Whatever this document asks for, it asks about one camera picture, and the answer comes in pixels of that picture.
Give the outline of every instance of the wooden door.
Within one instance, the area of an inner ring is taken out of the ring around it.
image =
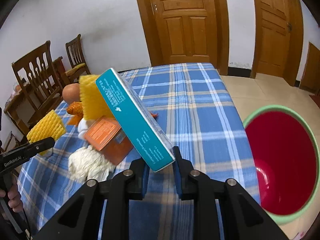
[[[260,8],[262,46],[257,72],[282,77],[290,42],[288,0],[260,0]]]
[[[217,64],[214,0],[151,0],[164,64]]]
[[[308,56],[300,88],[311,92],[320,89],[320,50],[311,42],[309,42]]]

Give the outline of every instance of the human hand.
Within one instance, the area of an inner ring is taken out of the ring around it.
[[[0,189],[0,197],[5,196],[5,191]],[[8,192],[9,197],[9,207],[13,209],[14,212],[21,212],[23,210],[23,203],[21,200],[21,194],[18,191],[18,185],[16,177],[12,175],[12,187]]]

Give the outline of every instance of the blue plaid tablecloth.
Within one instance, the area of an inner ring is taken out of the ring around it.
[[[260,202],[257,175],[249,142],[239,114],[216,69],[209,63],[186,63],[131,70],[122,73],[147,108],[158,113],[157,122],[183,158],[210,178],[235,178]],[[56,109],[67,123],[67,104]],[[55,144],[48,158],[33,157],[21,169],[21,199],[36,233],[81,184],[68,176],[68,157],[87,145],[77,129]],[[117,166],[117,174],[139,158],[133,149]],[[143,201],[130,201],[130,239],[192,239],[193,202],[180,201],[172,166],[150,171]]]

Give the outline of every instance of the beige floor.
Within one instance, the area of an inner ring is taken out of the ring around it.
[[[300,114],[311,127],[320,145],[320,109],[309,93],[291,87],[283,78],[257,74],[256,79],[222,76],[243,121],[254,110],[271,104],[287,106]],[[320,190],[310,208],[295,221],[281,226],[293,239],[298,232],[306,232],[320,211]]]

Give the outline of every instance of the crumpled white tissue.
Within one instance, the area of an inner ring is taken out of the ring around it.
[[[68,161],[70,178],[82,183],[89,179],[105,181],[115,167],[91,145],[76,150]]]
[[[81,140],[84,140],[84,134],[86,133],[86,131],[90,128],[91,125],[93,125],[93,123],[96,120],[85,120],[85,119],[81,119],[79,124],[78,124],[78,138]]]

